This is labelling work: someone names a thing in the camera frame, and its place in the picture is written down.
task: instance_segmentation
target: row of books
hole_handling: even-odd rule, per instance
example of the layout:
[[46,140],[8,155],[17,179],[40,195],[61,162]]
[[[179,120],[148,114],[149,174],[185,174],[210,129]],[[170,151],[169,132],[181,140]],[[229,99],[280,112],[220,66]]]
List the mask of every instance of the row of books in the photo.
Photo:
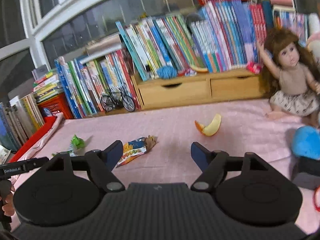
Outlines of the row of books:
[[210,72],[258,62],[256,42],[264,41],[267,35],[261,5],[240,0],[208,2],[199,15],[203,20],[190,22],[189,27]]
[[0,144],[13,152],[44,125],[33,94],[10,100],[11,107],[0,103]]
[[33,85],[33,95],[38,104],[63,93],[56,69],[46,73],[43,77],[36,80]]
[[305,43],[308,39],[308,15],[297,13],[290,8],[274,8],[273,17],[278,28],[284,27],[297,34],[299,40]]
[[68,62],[64,57],[55,60],[62,89],[74,117],[84,118],[105,111],[100,103],[101,96],[120,90],[132,97],[136,109],[140,109],[128,72],[130,60],[125,51],[118,49],[82,64],[89,56],[81,56]]
[[193,75],[204,67],[180,14],[116,25],[143,81],[158,78],[164,66],[175,67],[178,75]]

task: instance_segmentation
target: drawer handle cutout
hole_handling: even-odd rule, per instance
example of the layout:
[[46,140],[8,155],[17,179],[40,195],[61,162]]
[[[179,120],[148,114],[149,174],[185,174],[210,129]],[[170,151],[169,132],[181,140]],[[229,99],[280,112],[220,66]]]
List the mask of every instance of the drawer handle cutout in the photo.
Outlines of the drawer handle cutout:
[[172,84],[172,85],[165,85],[165,86],[162,86],[164,88],[176,88],[178,86],[182,85],[182,83],[178,83],[178,84]]

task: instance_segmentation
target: pink bed sheet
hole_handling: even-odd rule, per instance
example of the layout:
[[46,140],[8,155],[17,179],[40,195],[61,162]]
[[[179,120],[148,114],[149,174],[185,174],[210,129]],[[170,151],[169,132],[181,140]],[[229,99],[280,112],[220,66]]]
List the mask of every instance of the pink bed sheet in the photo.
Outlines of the pink bed sheet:
[[[54,152],[68,149],[74,134],[87,143],[82,154],[92,149],[105,149],[118,139],[127,142],[155,135],[159,142],[150,153],[113,170],[126,186],[131,182],[185,182],[190,185],[201,174],[190,156],[190,146],[195,141],[209,150],[224,150],[232,156],[255,152],[289,178],[289,144],[294,131],[303,124],[299,117],[294,116],[270,121],[265,117],[269,110],[267,100],[251,100],[66,120],[36,157],[51,157]],[[218,133],[213,137],[201,135],[195,128],[194,120],[209,124],[216,113],[222,115]],[[34,172],[22,174],[15,187],[19,187]],[[87,178],[84,172],[76,174]],[[312,233],[319,226],[320,213],[313,208],[312,191],[301,191],[303,205],[297,225],[306,233]],[[18,224],[15,215],[12,227]]]

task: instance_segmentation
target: wooden drawer unit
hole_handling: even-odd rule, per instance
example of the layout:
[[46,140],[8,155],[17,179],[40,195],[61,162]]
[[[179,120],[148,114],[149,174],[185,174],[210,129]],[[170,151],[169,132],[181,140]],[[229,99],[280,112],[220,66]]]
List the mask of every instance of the wooden drawer unit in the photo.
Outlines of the wooden drawer unit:
[[144,86],[139,90],[145,108],[187,105],[189,101],[201,102],[211,96],[207,80]]
[[260,98],[265,94],[259,76],[212,79],[213,101]]
[[146,82],[137,74],[132,81],[142,109],[262,98],[269,92],[260,76],[245,69]]

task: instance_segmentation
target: wooden drawer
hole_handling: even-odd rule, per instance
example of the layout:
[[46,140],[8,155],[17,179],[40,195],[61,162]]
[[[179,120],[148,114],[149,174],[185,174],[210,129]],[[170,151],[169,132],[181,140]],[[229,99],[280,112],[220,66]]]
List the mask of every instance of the wooden drawer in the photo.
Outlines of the wooden drawer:
[[172,85],[154,85],[139,88],[145,108],[188,105],[189,102],[210,99],[206,80]]
[[259,98],[265,93],[258,76],[211,80],[213,101]]

